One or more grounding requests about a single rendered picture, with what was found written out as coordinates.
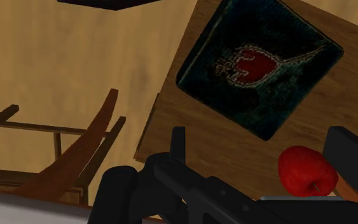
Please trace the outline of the red apple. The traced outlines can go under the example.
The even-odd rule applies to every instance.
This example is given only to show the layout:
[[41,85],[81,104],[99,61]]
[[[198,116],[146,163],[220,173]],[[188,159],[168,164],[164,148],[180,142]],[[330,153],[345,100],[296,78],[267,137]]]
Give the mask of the red apple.
[[278,161],[282,186],[295,197],[327,196],[338,183],[338,174],[323,155],[305,146],[284,150]]

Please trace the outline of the dark square plate, red motif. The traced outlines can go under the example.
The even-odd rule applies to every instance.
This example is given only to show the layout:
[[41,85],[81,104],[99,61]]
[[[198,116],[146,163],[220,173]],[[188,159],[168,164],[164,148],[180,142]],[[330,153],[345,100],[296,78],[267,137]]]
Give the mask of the dark square plate, red motif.
[[267,141],[342,55],[282,0],[222,0],[176,85]]

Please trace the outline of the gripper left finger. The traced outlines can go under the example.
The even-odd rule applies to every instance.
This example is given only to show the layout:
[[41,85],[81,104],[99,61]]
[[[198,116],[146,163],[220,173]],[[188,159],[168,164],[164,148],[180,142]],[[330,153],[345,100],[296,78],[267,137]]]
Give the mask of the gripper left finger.
[[277,215],[216,177],[204,178],[185,164],[186,129],[174,127],[168,153],[102,176],[87,224],[141,224],[160,215],[166,224],[279,224]]

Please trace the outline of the small wooden table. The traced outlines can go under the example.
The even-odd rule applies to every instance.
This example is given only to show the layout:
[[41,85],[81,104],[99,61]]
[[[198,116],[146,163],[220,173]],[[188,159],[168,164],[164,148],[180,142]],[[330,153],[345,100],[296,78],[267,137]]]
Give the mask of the small wooden table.
[[256,199],[283,195],[277,174],[281,151],[294,145],[322,150],[330,126],[358,135],[358,25],[302,0],[286,5],[335,40],[344,56],[312,89],[283,126],[263,141],[176,87],[176,74],[221,0],[198,0],[176,56],[155,101],[135,159],[167,151],[175,126],[186,129],[186,163],[217,176]]

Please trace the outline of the brown wooden chair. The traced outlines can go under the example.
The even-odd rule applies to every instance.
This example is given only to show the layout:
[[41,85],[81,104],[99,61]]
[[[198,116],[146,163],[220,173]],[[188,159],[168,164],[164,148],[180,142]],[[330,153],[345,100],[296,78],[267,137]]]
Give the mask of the brown wooden chair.
[[53,134],[55,160],[39,173],[0,170],[0,193],[53,202],[88,205],[88,186],[97,173],[126,118],[108,129],[118,90],[111,89],[87,129],[11,122],[15,104],[0,112],[0,127]]

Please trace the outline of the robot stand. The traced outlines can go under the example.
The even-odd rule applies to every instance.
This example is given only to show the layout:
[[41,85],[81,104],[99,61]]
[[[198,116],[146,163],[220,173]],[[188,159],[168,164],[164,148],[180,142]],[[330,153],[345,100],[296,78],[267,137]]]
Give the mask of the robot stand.
[[160,0],[57,0],[60,3],[75,4],[92,8],[101,8],[105,10],[123,10],[140,6],[143,4],[153,3]]

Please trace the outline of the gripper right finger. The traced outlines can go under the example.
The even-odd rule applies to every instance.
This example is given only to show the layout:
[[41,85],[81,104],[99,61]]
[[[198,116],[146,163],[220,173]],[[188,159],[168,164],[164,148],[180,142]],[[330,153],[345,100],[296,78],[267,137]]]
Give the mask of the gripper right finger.
[[345,127],[328,128],[324,158],[358,193],[358,136]]

